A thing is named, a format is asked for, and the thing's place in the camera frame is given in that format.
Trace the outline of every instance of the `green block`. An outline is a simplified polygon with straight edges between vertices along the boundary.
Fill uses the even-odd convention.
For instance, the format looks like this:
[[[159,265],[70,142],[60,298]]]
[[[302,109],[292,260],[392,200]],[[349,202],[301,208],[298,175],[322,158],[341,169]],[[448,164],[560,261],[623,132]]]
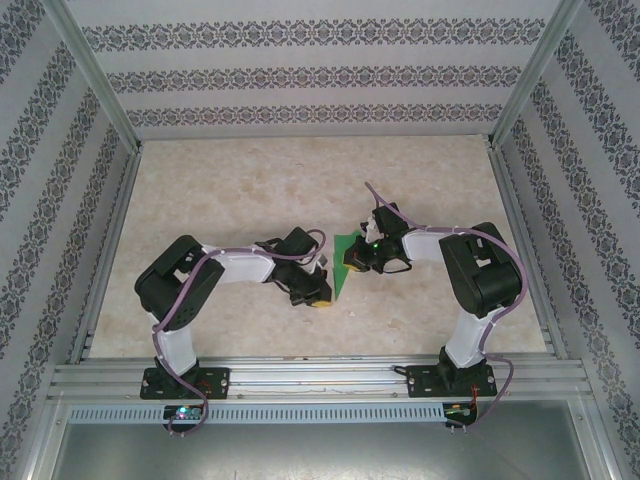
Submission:
[[[344,252],[355,243],[356,238],[360,235],[360,232],[356,230],[351,235],[334,235],[333,237],[333,288],[336,300],[338,300],[338,295],[340,295],[349,273],[349,269],[342,263]]]

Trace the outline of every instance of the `perforated metal strip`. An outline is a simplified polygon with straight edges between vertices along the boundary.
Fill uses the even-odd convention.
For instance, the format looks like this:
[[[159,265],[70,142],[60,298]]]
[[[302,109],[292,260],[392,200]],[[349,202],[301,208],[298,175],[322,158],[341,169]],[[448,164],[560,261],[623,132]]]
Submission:
[[[71,411],[71,424],[158,424],[161,405],[85,405]],[[207,423],[212,424],[309,424],[442,422],[442,403],[404,405],[213,405]]]

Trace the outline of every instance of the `patterned wallpaper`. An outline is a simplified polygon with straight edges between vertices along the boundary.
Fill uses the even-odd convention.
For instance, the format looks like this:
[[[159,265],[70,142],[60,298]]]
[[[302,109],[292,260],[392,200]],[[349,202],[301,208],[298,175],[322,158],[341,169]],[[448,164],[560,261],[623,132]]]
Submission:
[[[640,477],[640,11],[581,7],[503,145],[564,340]]]
[[[0,479],[67,361],[127,152],[37,0],[2,1]]]
[[[69,4],[153,139],[489,133],[558,0]]]

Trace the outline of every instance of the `marble-patterned surface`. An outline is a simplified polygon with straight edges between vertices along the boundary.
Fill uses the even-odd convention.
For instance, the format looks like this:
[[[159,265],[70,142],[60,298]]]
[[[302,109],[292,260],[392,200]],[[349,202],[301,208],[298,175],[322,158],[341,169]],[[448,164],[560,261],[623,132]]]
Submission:
[[[242,246],[321,228],[330,241],[364,221],[368,180],[416,221],[492,221],[513,245],[480,136],[271,138],[149,142],[100,314],[92,357],[154,355],[133,284],[178,236]],[[435,353],[458,313],[443,264],[400,275],[350,273],[329,308],[292,307],[275,285],[217,288],[191,324],[198,355]],[[494,330],[489,348],[544,351],[530,300]]]

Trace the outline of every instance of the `purple cable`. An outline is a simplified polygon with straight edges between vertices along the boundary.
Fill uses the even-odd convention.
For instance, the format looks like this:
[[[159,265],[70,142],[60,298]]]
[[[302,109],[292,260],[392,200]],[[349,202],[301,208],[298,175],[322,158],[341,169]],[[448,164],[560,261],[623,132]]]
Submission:
[[[489,338],[489,334],[491,333],[491,330],[493,330],[493,327],[498,322],[498,320],[500,320],[502,317],[504,317],[508,313],[511,313],[513,310],[515,310],[515,308],[522,303],[522,301],[524,300],[525,296],[527,295],[527,291],[529,290],[529,279],[527,278],[527,272],[524,269],[524,265],[522,264],[522,260],[520,260],[520,257],[518,257],[518,254],[516,252],[514,252],[513,250],[511,250],[511,248],[509,248],[509,246],[507,244],[505,244],[504,242],[500,241],[499,239],[497,239],[497,238],[495,238],[495,237],[493,237],[491,235],[488,235],[488,234],[486,234],[484,232],[480,232],[480,231],[474,230],[472,228],[429,227],[427,225],[420,225],[420,224],[414,222],[409,217],[407,217],[407,216],[403,215],[402,213],[400,213],[396,208],[393,208],[389,204],[389,202],[387,202],[384,198],[382,198],[380,196],[380,194],[378,194],[378,192],[375,191],[375,189],[371,186],[371,184],[369,182],[364,182],[364,185],[373,194],[373,197],[376,199],[376,204],[378,202],[382,203],[385,207],[387,207],[389,210],[391,210],[393,213],[395,213],[398,217],[402,218],[405,222],[407,222],[412,227],[420,229],[420,230],[424,230],[426,232],[434,232],[434,233],[469,233],[471,235],[476,235],[478,237],[484,238],[485,240],[488,240],[489,242],[497,245],[502,250],[504,250],[511,257],[511,259],[514,261],[514,263],[518,267],[518,270],[520,271],[520,277],[522,278],[522,288],[520,289],[520,295],[518,295],[518,298],[516,299],[515,302],[513,302],[513,304],[511,306],[507,307],[505,310],[503,310],[502,312],[498,313],[495,317],[493,317],[493,319],[487,325],[487,328],[485,328],[484,332],[482,333],[482,337],[480,337],[480,343],[478,345],[478,349],[482,352],[482,354],[485,356],[485,358],[487,360],[492,360],[492,361],[496,361],[496,362],[503,362],[503,363],[508,364],[509,365],[509,375],[507,376],[507,380],[504,382],[504,385],[502,385],[502,388],[500,389],[500,391],[496,395],[496,398],[493,400],[493,402],[491,403],[491,405],[489,406],[487,411],[484,413],[484,415],[482,415],[482,417],[477,419],[472,425],[469,426],[468,429],[470,430],[470,429],[474,428],[475,425],[477,425],[480,422],[481,419],[484,419],[487,415],[489,415],[493,411],[493,409],[498,404],[500,399],[506,393],[507,388],[509,387],[509,384],[511,383],[511,380],[513,379],[513,372],[515,370],[513,362],[511,360],[509,360],[507,358],[504,358],[504,357],[501,357],[499,355],[487,355],[485,353],[484,346],[485,346],[485,343],[487,342],[487,338]]]
[[[302,260],[302,259],[309,258],[309,257],[315,257],[324,248],[324,245],[325,245],[325,243],[327,241],[327,236],[325,235],[325,233],[322,230],[319,230],[317,228],[314,228],[314,229],[311,229],[311,230],[307,230],[307,233],[309,233],[309,234],[317,233],[322,237],[322,240],[320,240],[320,244],[318,245],[318,247],[315,250],[312,250],[311,252],[309,252],[307,254],[304,254],[304,255],[280,255],[280,254],[277,254],[277,253],[266,252],[264,250],[260,250],[258,247],[256,247],[256,248],[251,248],[251,247],[219,248],[219,249],[212,250],[211,252],[207,253],[200,260],[198,260],[196,265],[193,267],[193,270],[191,271],[191,273],[189,275],[189,278],[187,279],[186,282],[184,282],[184,284],[182,286],[182,289],[180,291],[180,294],[178,295],[178,298],[176,298],[176,301],[173,304],[173,306],[171,307],[171,309],[169,310],[169,312],[165,315],[165,317],[162,319],[162,321],[160,323],[158,323],[157,325],[152,327],[153,333],[152,333],[151,337],[153,339],[153,346],[156,349],[156,354],[158,356],[158,361],[160,362],[160,365],[162,365],[162,367],[167,371],[167,373],[169,375],[171,375],[171,377],[173,377],[174,380],[176,380],[180,385],[182,385],[187,390],[189,390],[189,391],[193,392],[194,394],[196,394],[198,396],[198,398],[200,398],[203,401],[203,404],[204,404],[203,405],[204,410],[202,412],[202,416],[200,418],[200,421],[192,429],[187,430],[186,432],[181,432],[180,433],[181,437],[186,437],[187,435],[195,433],[196,431],[198,431],[204,425],[204,423],[207,421],[207,418],[209,417],[209,400],[207,399],[206,394],[202,393],[199,389],[197,389],[196,387],[194,387],[190,383],[185,382],[180,377],[180,375],[178,375],[171,368],[171,366],[169,366],[169,364],[165,361],[164,354],[162,353],[162,348],[160,347],[160,341],[158,340],[158,333],[160,333],[161,331],[164,330],[164,328],[169,324],[169,322],[171,321],[173,316],[176,314],[176,312],[178,311],[178,308],[180,308],[180,305],[182,304],[182,302],[184,301],[185,297],[187,296],[187,293],[189,292],[189,289],[191,288],[191,285],[195,281],[195,278],[196,278],[198,272],[200,271],[200,269],[202,268],[202,266],[205,264],[205,262],[207,260],[209,260],[209,259],[211,259],[213,257],[216,257],[218,255],[222,255],[224,253],[253,253],[255,255],[260,255],[262,257],[278,258],[278,259],[281,259],[281,260]],[[173,435],[175,433],[173,431],[173,429],[172,429],[172,425],[173,425],[173,421],[174,420],[175,420],[175,417],[172,417],[169,420],[168,429],[169,429],[169,434],[170,435]]]

